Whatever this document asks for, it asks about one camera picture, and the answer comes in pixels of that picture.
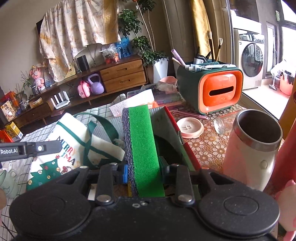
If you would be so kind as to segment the green and grey sponge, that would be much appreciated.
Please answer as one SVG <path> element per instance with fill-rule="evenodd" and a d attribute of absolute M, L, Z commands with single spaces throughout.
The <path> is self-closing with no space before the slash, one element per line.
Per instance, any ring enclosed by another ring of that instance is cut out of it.
<path fill-rule="evenodd" d="M 164 197 L 159 160 L 147 105 L 125 108 L 122 126 L 132 196 Z"/>

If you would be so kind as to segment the Merry Christmas canvas tote bag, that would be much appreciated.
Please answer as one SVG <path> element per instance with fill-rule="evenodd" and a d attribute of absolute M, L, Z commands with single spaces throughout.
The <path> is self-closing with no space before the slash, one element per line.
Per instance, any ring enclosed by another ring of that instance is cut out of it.
<path fill-rule="evenodd" d="M 59 141 L 62 149 L 58 153 L 38 156 L 32 161 L 26 190 L 33 190 L 80 166 L 91 170 L 109 163 L 120 163 L 125 151 L 119 146 L 119 134 L 106 118 L 81 113 L 92 117 L 87 125 L 75 116 L 66 113 L 57 121 L 46 141 Z"/>

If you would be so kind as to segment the orange gift bag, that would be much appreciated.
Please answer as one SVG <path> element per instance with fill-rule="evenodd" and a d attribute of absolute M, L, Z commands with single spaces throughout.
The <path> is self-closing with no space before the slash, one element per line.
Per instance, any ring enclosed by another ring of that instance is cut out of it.
<path fill-rule="evenodd" d="M 0 142 L 1 143 L 13 143 L 12 138 L 6 133 L 5 130 L 0 131 Z"/>

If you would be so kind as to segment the yellow carton box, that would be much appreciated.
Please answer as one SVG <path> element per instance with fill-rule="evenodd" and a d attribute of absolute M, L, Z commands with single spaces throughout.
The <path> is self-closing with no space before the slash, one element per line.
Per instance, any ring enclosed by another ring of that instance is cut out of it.
<path fill-rule="evenodd" d="M 14 141 L 20 141 L 23 138 L 23 133 L 16 126 L 14 122 L 11 122 L 6 125 L 6 133 L 10 136 L 10 138 Z"/>

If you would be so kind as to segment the red cardboard box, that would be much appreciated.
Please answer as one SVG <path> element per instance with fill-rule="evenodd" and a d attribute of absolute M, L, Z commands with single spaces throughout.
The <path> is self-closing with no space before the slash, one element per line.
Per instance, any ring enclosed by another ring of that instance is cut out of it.
<path fill-rule="evenodd" d="M 190 171 L 201 169 L 201 165 L 189 144 L 182 138 L 181 131 L 166 106 L 149 110 L 152 129 L 156 136 L 165 139 L 178 153 L 180 163 L 186 165 Z"/>

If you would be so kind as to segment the light green ceramic mug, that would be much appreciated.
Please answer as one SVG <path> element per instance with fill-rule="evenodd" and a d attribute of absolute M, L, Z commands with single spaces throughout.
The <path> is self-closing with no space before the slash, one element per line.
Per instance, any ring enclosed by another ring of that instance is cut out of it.
<path fill-rule="evenodd" d="M 10 171 L 3 170 L 0 175 L 1 189 L 5 192 L 6 197 L 15 198 L 18 191 L 19 186 L 16 181 L 17 174 L 15 170 L 11 169 Z"/>

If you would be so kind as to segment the white wifi router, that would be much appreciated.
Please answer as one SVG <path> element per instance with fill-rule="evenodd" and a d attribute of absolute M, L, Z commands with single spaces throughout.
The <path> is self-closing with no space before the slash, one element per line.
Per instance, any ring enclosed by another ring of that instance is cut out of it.
<path fill-rule="evenodd" d="M 50 98 L 55 109 L 61 109 L 70 103 L 70 98 L 66 91 L 59 92 Z"/>

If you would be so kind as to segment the white steel thermos cup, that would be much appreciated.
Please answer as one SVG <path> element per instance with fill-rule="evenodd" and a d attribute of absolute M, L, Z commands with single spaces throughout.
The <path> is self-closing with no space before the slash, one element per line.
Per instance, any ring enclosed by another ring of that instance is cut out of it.
<path fill-rule="evenodd" d="M 256 109 L 242 110 L 229 136 L 223 174 L 263 191 L 273 173 L 281 140 L 282 129 L 275 118 Z"/>

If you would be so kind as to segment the pink doll figure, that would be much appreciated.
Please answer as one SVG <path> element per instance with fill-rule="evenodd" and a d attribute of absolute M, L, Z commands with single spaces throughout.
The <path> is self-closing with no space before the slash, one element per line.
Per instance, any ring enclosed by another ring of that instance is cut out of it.
<path fill-rule="evenodd" d="M 42 77 L 42 70 L 40 67 L 32 66 L 30 70 L 30 76 L 34 80 L 34 85 L 38 88 L 39 91 L 43 91 L 45 87 L 45 80 Z"/>

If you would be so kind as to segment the purple kettlebell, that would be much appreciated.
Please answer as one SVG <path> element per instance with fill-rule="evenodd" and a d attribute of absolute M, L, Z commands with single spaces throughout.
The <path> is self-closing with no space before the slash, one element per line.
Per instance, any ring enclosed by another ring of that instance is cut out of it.
<path fill-rule="evenodd" d="M 91 80 L 92 77 L 98 77 L 99 78 L 99 81 L 93 82 Z M 90 84 L 90 90 L 91 90 L 91 93 L 92 94 L 94 94 L 94 95 L 100 95 L 100 94 L 102 94 L 104 92 L 104 86 L 101 83 L 100 75 L 99 74 L 94 73 L 92 75 L 89 75 L 88 78 L 87 78 L 87 81 Z"/>

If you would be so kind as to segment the pink small case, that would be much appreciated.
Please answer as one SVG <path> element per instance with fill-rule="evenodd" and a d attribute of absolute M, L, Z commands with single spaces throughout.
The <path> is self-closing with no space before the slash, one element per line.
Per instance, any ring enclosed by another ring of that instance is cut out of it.
<path fill-rule="evenodd" d="M 88 98 L 91 95 L 90 86 L 87 81 L 81 80 L 77 87 L 77 91 L 81 98 Z"/>

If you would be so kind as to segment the green orange tissue box organizer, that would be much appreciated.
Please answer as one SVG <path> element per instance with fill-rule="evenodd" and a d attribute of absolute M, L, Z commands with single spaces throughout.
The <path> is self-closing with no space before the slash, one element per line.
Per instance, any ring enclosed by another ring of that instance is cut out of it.
<path fill-rule="evenodd" d="M 176 77 L 182 98 L 202 115 L 232 107 L 241 98 L 243 73 L 232 64 L 189 63 L 178 67 Z"/>

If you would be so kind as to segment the wooden TV console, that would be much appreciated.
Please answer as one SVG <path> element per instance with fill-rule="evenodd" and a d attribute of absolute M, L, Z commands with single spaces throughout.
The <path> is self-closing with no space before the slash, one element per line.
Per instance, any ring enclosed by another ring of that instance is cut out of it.
<path fill-rule="evenodd" d="M 12 121 L 21 128 L 93 99 L 144 85 L 148 82 L 144 60 L 138 55 L 101 64 L 64 79 L 31 99 L 37 105 Z"/>

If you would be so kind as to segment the black cylindrical speaker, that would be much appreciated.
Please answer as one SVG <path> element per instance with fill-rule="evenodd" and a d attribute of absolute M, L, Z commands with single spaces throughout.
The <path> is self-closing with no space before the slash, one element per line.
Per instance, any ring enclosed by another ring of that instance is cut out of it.
<path fill-rule="evenodd" d="M 78 66 L 79 66 L 81 72 L 85 72 L 85 71 L 89 70 L 89 64 L 88 64 L 88 61 L 87 61 L 87 58 L 85 55 L 78 57 L 77 63 L 78 63 Z"/>

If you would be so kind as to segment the bag of snacks on console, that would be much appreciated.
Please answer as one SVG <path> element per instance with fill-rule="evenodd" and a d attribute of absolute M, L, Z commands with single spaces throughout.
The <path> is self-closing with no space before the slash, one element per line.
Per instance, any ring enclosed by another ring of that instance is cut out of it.
<path fill-rule="evenodd" d="M 102 46 L 101 53 L 106 64 L 116 63 L 119 61 L 119 55 L 114 43 Z"/>

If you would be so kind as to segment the floral draped cloth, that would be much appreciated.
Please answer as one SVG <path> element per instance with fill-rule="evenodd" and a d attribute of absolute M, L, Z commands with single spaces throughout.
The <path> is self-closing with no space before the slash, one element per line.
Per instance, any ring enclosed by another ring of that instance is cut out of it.
<path fill-rule="evenodd" d="M 60 1 L 45 13 L 39 35 L 40 53 L 55 82 L 64 80 L 87 46 L 118 41 L 117 1 Z"/>

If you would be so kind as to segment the white washing machine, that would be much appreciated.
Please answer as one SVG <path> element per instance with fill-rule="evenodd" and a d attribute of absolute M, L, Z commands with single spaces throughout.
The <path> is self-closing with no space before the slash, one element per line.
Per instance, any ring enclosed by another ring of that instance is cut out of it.
<path fill-rule="evenodd" d="M 261 85 L 264 66 L 265 37 L 252 31 L 233 29 L 234 64 L 243 73 L 243 90 Z"/>

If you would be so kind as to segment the yellow curtain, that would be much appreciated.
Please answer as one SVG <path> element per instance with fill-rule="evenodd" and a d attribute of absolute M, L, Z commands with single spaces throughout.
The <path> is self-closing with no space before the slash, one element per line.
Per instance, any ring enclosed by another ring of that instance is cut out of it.
<path fill-rule="evenodd" d="M 195 45 L 199 53 L 206 56 L 210 51 L 207 32 L 211 30 L 206 8 L 202 0 L 190 0 L 190 7 Z"/>

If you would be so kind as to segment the potted green tree white planter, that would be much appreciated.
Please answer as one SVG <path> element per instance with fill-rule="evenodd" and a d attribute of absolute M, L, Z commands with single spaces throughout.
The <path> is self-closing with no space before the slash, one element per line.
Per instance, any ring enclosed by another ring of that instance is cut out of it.
<path fill-rule="evenodd" d="M 149 82 L 156 84 L 168 75 L 169 58 L 164 51 L 156 49 L 150 13 L 155 1 L 123 1 L 128 4 L 118 12 L 119 33 L 132 36 L 132 49 L 144 60 Z"/>

